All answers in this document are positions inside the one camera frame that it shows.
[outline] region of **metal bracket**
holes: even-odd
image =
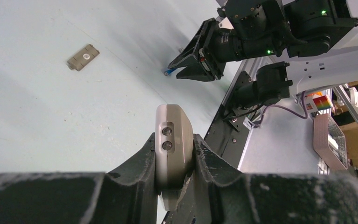
[[[231,91],[231,95],[228,97],[224,113],[227,114],[227,117],[237,116],[246,113],[248,110],[243,110],[241,108],[237,108],[236,105],[233,103],[233,94],[236,89],[240,88],[241,86],[247,85],[252,82],[249,74],[246,71],[242,71],[238,76],[238,79],[234,85],[233,91]],[[245,116],[240,118],[231,119],[228,123],[234,128],[236,131],[240,131],[243,128],[242,123],[245,120]]]

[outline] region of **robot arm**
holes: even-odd
[[[318,56],[329,51],[352,28],[345,0],[228,0],[218,9],[234,29],[220,28],[215,19],[202,23],[183,52],[168,66],[185,67],[178,79],[219,80],[227,62],[256,57]]]

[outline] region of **purple cable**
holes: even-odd
[[[308,112],[307,112],[307,108],[305,107],[305,91],[301,94],[301,103],[302,103],[302,106],[303,106],[303,110],[304,110],[305,116],[303,116],[303,115],[301,115],[301,114],[299,114],[299,113],[297,113],[297,112],[295,112],[295,111],[293,111],[293,110],[291,110],[291,109],[289,109],[289,108],[286,108],[286,107],[284,107],[284,106],[280,106],[280,105],[269,105],[269,106],[267,106],[267,107],[264,109],[264,111],[263,111],[263,113],[262,113],[262,117],[261,117],[261,119],[260,119],[260,123],[259,123],[258,125],[256,125],[256,127],[260,127],[260,126],[262,125],[265,112],[266,112],[267,109],[270,108],[270,107],[278,107],[278,108],[284,109],[284,110],[286,110],[286,111],[289,111],[290,113],[292,113],[292,114],[294,114],[294,115],[296,115],[296,116],[298,116],[298,117],[300,117],[300,118],[302,118],[302,119],[308,119]]]

